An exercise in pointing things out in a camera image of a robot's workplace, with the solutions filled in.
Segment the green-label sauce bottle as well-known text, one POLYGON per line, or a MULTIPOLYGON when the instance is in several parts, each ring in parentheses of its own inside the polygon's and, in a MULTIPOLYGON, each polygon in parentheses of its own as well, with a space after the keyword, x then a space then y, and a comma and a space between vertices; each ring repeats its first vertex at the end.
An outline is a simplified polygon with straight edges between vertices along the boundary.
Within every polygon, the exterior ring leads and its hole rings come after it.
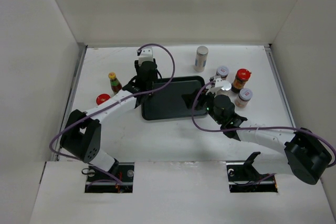
POLYGON ((110 72, 108 74, 109 80, 110 80, 110 86, 112 89, 113 94, 117 94, 120 90, 122 90, 122 85, 120 81, 118 80, 116 74, 114 72, 110 72))

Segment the silver-lid white jar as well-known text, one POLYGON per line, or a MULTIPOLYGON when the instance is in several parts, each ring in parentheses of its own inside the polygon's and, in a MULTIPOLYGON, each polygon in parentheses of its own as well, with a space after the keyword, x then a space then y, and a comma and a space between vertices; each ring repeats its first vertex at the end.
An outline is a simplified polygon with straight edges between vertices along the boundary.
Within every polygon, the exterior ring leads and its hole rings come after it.
POLYGON ((222 85, 223 86, 217 91, 217 95, 228 96, 232 89, 232 84, 229 81, 223 80, 222 85))

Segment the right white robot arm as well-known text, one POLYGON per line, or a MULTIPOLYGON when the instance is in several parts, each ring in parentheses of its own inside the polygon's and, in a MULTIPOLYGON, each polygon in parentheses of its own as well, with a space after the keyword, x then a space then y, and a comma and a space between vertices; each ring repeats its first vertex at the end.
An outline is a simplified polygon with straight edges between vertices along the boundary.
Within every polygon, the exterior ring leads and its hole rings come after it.
POLYGON ((226 95, 195 90, 182 95, 182 99, 192 112, 205 109, 220 126, 218 131, 226 137, 276 152, 275 155, 266 155, 255 151, 245 160, 229 164, 227 173, 231 182, 256 184, 273 174, 288 174, 306 184, 315 185, 323 172, 333 166, 331 160, 335 150, 326 148, 322 140, 308 129, 258 125, 238 115, 226 95))

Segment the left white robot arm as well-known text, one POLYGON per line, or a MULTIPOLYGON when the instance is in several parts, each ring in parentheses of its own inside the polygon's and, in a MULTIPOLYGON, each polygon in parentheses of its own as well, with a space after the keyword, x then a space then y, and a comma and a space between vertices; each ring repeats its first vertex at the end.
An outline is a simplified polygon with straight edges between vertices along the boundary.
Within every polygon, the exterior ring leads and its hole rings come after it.
POLYGON ((100 169, 106 181, 113 181, 118 175, 119 162, 101 147, 101 132, 113 126, 117 119, 144 103, 150 94, 143 91, 154 89, 158 80, 157 64, 153 57, 139 57, 134 62, 136 75, 112 98, 106 102, 81 112, 71 112, 66 126, 88 117, 69 131, 60 140, 60 146, 71 155, 100 169))

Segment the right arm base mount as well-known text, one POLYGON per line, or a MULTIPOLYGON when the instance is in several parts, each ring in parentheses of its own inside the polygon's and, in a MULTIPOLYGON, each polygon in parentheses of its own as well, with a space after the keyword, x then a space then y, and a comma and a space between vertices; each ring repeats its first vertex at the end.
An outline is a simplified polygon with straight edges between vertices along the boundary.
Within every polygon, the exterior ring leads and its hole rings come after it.
POLYGON ((277 193, 275 174, 260 174, 254 167, 261 152, 253 152, 244 161, 226 163, 228 186, 231 193, 277 193))

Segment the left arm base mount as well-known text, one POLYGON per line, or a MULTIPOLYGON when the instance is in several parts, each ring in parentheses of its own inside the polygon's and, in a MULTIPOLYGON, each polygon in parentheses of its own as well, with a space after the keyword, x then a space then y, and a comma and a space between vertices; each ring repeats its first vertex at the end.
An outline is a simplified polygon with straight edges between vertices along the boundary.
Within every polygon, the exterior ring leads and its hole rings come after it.
POLYGON ((135 163, 120 163, 114 176, 105 174, 93 166, 82 169, 81 173, 86 176, 85 193, 110 193, 127 194, 133 192, 135 163))

